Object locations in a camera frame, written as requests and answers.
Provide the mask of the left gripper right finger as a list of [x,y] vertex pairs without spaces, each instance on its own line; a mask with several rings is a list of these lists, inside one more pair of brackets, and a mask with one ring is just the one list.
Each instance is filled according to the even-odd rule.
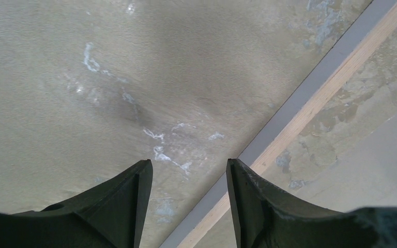
[[397,247],[397,207],[323,208],[239,159],[228,160],[226,176],[238,247]]

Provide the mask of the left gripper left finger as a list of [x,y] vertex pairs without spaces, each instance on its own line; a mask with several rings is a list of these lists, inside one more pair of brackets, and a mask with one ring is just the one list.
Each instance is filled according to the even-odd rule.
[[41,211],[0,213],[0,247],[139,247],[152,178],[141,160]]

